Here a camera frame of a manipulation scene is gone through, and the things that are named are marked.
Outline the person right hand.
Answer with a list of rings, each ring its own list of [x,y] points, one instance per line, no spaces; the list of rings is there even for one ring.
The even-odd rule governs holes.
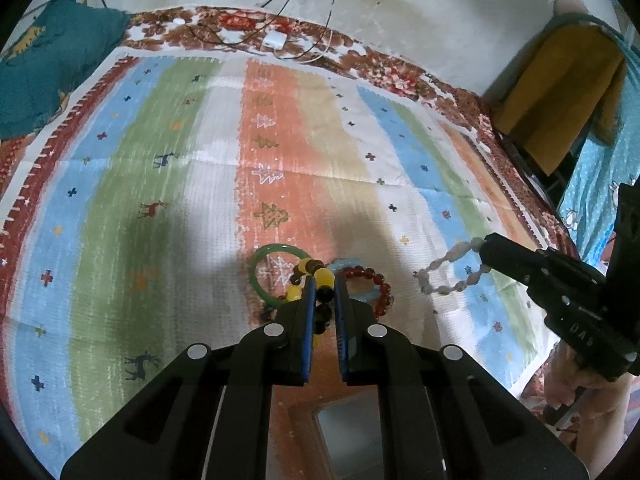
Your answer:
[[[544,397],[552,408],[571,406],[578,388],[586,391],[580,399],[580,426],[575,454],[594,479],[612,462],[625,442],[625,418],[634,376],[625,374],[608,382],[592,370],[581,370],[576,352],[560,341],[549,356],[544,374]]]

